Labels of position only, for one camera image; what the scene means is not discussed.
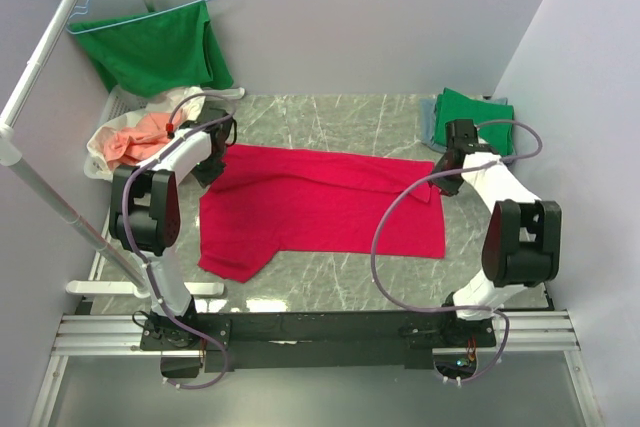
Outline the red t-shirt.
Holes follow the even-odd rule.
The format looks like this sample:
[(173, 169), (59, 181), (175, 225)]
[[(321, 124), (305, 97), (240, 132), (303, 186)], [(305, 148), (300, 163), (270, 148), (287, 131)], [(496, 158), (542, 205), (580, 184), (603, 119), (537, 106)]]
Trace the red t-shirt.
[(200, 200), (198, 265), (206, 272), (245, 283), (284, 251), (445, 255), (441, 197), (429, 185), (413, 190), (373, 239), (430, 161), (236, 144), (225, 163)]

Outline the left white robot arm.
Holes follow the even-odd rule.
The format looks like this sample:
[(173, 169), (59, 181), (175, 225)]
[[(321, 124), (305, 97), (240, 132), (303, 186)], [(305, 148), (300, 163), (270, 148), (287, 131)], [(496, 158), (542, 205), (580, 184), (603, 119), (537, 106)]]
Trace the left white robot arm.
[(233, 115), (211, 102), (195, 121), (173, 131), (169, 143), (142, 163), (113, 173), (109, 233), (138, 264), (152, 311), (171, 317), (164, 336), (176, 348), (193, 346), (200, 335), (192, 294), (180, 272), (175, 244), (181, 231), (178, 186), (192, 175), (207, 188), (225, 169), (223, 157), (237, 139)]

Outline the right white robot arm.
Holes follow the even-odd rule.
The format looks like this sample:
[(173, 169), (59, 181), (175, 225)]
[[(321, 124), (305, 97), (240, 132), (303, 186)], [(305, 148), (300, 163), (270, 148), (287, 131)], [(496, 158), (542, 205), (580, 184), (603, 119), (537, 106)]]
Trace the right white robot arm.
[[(479, 136), (483, 128), (507, 123), (526, 130), (536, 141), (527, 154), (502, 156)], [(514, 120), (471, 119), (449, 121), (446, 151), (434, 168), (431, 184), (445, 196), (455, 196), (469, 185), (491, 217), (481, 251), (479, 272), (451, 295), (455, 311), (441, 318), (444, 342), (460, 346), (474, 333), (473, 321), (487, 319), (507, 300), (528, 288), (554, 279), (559, 271), (562, 210), (555, 201), (532, 193), (509, 170), (518, 160), (537, 156), (540, 136)]]

